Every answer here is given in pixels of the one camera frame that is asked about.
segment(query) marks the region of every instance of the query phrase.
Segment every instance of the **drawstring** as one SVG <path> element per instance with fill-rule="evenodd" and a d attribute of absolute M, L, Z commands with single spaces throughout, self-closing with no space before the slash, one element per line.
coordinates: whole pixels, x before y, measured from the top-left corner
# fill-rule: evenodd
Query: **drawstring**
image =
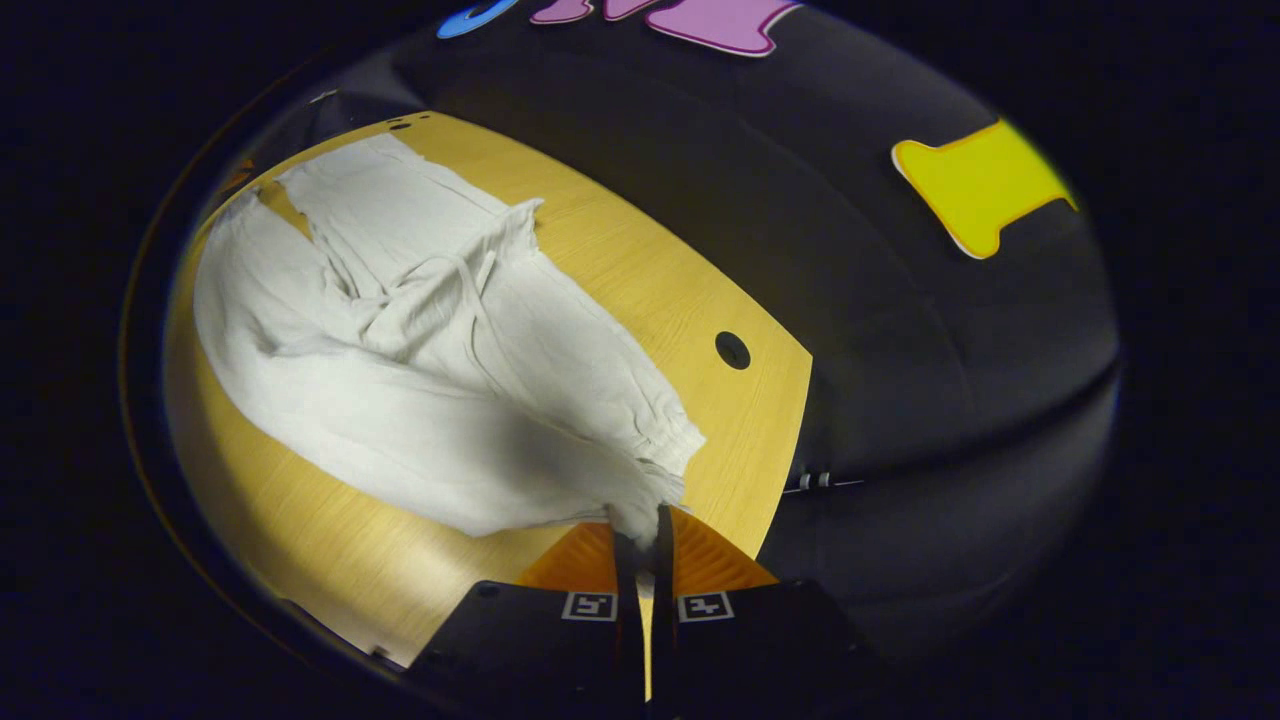
<path fill-rule="evenodd" d="M 525 406 L 531 410 L 535 407 L 534 396 L 531 392 L 529 392 L 529 388 L 525 386 L 524 380 L 521 380 L 520 375 L 516 373 L 515 365 L 512 365 L 511 357 L 507 356 L 507 351 L 503 347 L 502 341 L 498 338 L 498 333 L 494 329 L 493 322 L 489 319 L 489 313 L 488 310 L 485 310 L 484 301 L 480 297 L 480 290 L 489 279 L 489 274 L 493 270 L 495 259 L 497 259 L 497 252 L 494 252 L 493 250 L 485 252 L 484 261 L 481 263 L 479 272 L 480 275 L 479 287 L 476 284 L 476 278 L 472 277 L 471 274 L 471 268 L 467 265 L 466 260 L 460 258 L 458 255 L 435 255 L 433 258 L 428 258 L 426 261 L 447 260 L 448 263 L 453 264 L 453 268 L 457 270 L 458 277 L 462 279 L 462 299 L 463 302 L 467 304 L 467 309 L 471 310 L 471 314 L 474 316 L 472 322 L 479 322 L 479 324 L 484 327 L 484 331 L 489 333 L 489 340 L 493 342 L 494 348 L 497 348 L 498 351 L 498 359 L 503 365 L 503 370 L 506 372 L 504 374 L 509 378 L 509 383 L 507 383 L 507 386 L 513 386 L 504 388 L 503 383 L 498 382 L 498 378 L 495 378 L 493 373 L 490 373 L 489 369 L 485 368 L 484 363 L 481 363 L 480 357 L 476 355 L 475 342 L 470 340 L 470 336 L 472 333 L 467 333 L 468 334 L 466 346 L 467 356 L 471 359 L 472 363 L 476 364 L 477 368 L 480 368 L 480 372 L 484 373 L 485 378 L 489 380 L 490 389 L 493 389 L 495 393 L 498 392 L 499 388 L 504 388 L 508 391 L 515 389 L 521 396 L 521 401 L 525 404 Z"/>

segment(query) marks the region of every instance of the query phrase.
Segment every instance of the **yellow cutout shape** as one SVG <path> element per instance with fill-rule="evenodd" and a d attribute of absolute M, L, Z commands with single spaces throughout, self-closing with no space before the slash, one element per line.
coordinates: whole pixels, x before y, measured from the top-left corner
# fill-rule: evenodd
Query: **yellow cutout shape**
<path fill-rule="evenodd" d="M 1059 197 L 1079 211 L 1066 186 L 1005 120 L 941 147 L 914 140 L 893 146 L 893 167 L 970 258 L 1000 250 L 1000 231 Z"/>

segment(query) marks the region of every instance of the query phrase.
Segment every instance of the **white pants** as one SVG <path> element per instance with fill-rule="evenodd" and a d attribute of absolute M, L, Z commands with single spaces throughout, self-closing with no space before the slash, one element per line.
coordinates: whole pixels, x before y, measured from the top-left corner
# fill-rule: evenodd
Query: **white pants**
<path fill-rule="evenodd" d="M 508 208 L 389 135 L 210 232 L 201 345 L 236 406 L 335 478 L 472 536 L 611 518 L 648 544 L 705 442 L 640 345 Z"/>

